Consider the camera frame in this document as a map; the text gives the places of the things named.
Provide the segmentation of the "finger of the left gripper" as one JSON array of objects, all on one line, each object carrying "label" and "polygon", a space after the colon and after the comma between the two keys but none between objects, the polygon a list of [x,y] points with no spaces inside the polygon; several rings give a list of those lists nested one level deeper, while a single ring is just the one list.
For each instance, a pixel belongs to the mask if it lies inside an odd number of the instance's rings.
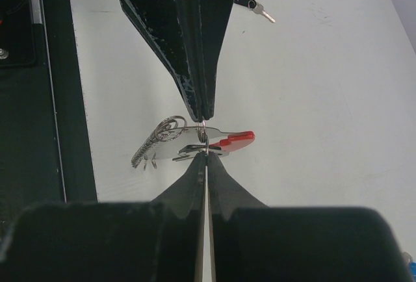
[{"label": "finger of the left gripper", "polygon": [[124,14],[172,76],[195,122],[203,120],[189,19],[183,0],[119,0]]},{"label": "finger of the left gripper", "polygon": [[233,6],[233,0],[197,0],[200,10],[202,72],[196,75],[197,111],[194,120],[214,115],[218,60]]}]

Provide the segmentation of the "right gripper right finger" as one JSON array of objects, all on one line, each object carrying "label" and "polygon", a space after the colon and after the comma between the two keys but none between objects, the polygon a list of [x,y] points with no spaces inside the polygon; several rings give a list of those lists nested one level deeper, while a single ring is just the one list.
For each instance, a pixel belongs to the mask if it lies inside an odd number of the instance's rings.
[{"label": "right gripper right finger", "polygon": [[411,281],[387,222],[365,207],[269,207],[207,158],[214,281]]}]

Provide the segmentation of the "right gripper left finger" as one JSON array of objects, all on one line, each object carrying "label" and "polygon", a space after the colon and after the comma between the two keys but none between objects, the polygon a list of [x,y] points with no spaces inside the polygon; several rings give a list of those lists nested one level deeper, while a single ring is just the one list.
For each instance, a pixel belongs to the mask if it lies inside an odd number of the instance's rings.
[{"label": "right gripper left finger", "polygon": [[25,209],[1,245],[2,281],[201,281],[205,153],[147,202]]}]

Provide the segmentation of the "black outlined clear tag key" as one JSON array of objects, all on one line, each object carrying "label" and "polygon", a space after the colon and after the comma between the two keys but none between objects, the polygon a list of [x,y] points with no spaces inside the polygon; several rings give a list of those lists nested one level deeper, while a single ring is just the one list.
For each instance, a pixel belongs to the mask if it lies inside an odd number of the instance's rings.
[{"label": "black outlined clear tag key", "polygon": [[215,153],[219,157],[226,157],[229,155],[229,152],[222,150],[222,148],[219,146],[210,145],[209,149],[206,150],[206,147],[204,145],[190,144],[180,149],[178,151],[178,156],[174,157],[172,160],[179,162],[182,160],[193,159],[198,153],[207,151],[210,153]]}]

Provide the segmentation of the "red handled keyring organizer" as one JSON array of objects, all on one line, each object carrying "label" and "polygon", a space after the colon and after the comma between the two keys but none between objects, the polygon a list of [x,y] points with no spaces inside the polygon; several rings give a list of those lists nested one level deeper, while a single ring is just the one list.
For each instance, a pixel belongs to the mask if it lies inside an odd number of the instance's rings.
[{"label": "red handled keyring organizer", "polygon": [[144,143],[131,158],[131,166],[140,164],[146,169],[148,164],[157,168],[157,161],[178,156],[178,151],[190,144],[219,146],[222,150],[233,153],[253,143],[253,131],[225,132],[204,123],[189,125],[182,116],[171,116],[161,121],[150,133]]}]

